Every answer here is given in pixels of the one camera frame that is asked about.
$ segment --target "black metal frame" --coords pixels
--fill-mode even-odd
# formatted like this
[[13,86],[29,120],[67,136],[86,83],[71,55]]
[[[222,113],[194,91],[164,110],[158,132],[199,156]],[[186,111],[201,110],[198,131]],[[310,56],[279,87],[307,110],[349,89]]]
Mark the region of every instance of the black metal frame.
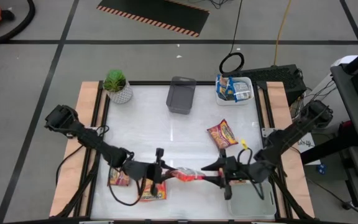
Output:
[[[129,83],[131,85],[170,85],[171,82],[170,81],[130,81]],[[93,114],[93,119],[92,119],[92,126],[96,125],[96,120],[97,120],[97,117],[98,117],[98,111],[99,111],[99,106],[100,106],[100,101],[101,101],[101,94],[102,94],[102,91],[103,91],[102,84],[103,84],[103,82],[100,81],[99,86],[98,86],[98,94],[96,95],[95,108],[94,108],[94,114]],[[196,84],[197,85],[215,85],[216,83],[214,81],[197,81]],[[260,98],[259,98],[259,93],[258,93],[258,88],[257,88],[258,84],[263,85],[263,83],[257,83],[257,84],[254,83],[253,84],[254,93],[255,93],[255,104],[256,104],[256,107],[257,107],[257,114],[258,114],[260,131],[261,131],[260,136],[262,138],[262,144],[265,146],[265,142],[264,142],[264,139],[262,137],[262,128],[264,128],[264,120],[263,120],[263,115],[262,115],[262,110],[261,110],[261,105],[260,105]],[[268,114],[269,125],[270,125],[271,128],[273,128],[274,127],[274,121],[273,121],[273,114],[272,114],[272,109],[271,109],[271,106],[270,106],[269,96],[267,94],[267,90],[266,89],[263,89],[263,90],[264,90],[265,104],[266,104],[266,109],[267,109],[267,114]],[[102,118],[102,122],[101,122],[102,126],[106,125],[108,109],[109,109],[109,103],[110,103],[110,98],[106,97],[106,100],[104,102],[103,118]],[[94,158],[94,163],[97,163],[97,166],[99,166],[99,161],[100,161],[100,153],[96,153],[95,158]],[[88,158],[84,159],[84,164],[83,164],[83,167],[82,167],[83,172],[88,170],[89,163],[90,163],[90,150],[89,150]],[[277,169],[279,171],[279,175],[281,174],[280,179],[283,178],[282,181],[285,184],[285,177],[283,175],[284,172],[283,172],[282,164]],[[90,185],[91,187],[90,187],[90,190],[89,190],[89,198],[88,198],[88,203],[87,203],[87,208],[86,208],[86,213],[85,213],[85,215],[87,217],[89,217],[91,215],[92,206],[93,206],[94,191],[95,191],[95,187],[96,187],[96,179],[97,178],[98,178],[98,175],[96,174],[95,177],[93,178],[92,182],[91,182],[91,185]],[[274,184],[274,182],[273,182],[273,180],[271,178],[269,178],[269,182],[273,187],[273,196],[274,196],[275,201],[277,202],[277,192],[276,192],[275,184]],[[287,218],[292,218],[292,212],[291,212],[291,208],[289,206],[289,203],[287,202],[287,200],[285,198],[283,198],[283,199],[284,199],[284,202],[285,202],[285,212],[287,214]],[[74,217],[78,217],[78,215],[79,215],[79,211],[81,209],[81,203],[80,202],[77,203],[76,208],[78,210],[78,213],[74,213]],[[281,218],[278,203],[276,203],[276,208],[277,208],[277,212],[275,214],[275,218],[278,219],[278,218]],[[225,222],[218,221],[218,222],[213,222],[213,223],[227,223],[227,222],[230,223],[232,221],[233,220],[228,220],[228,221],[225,221]],[[120,222],[123,222],[123,223],[131,222],[131,223],[133,223],[133,220],[126,220],[126,221],[125,220],[120,220]],[[199,222],[191,221],[191,222],[192,223],[204,223],[203,221],[199,221]]]

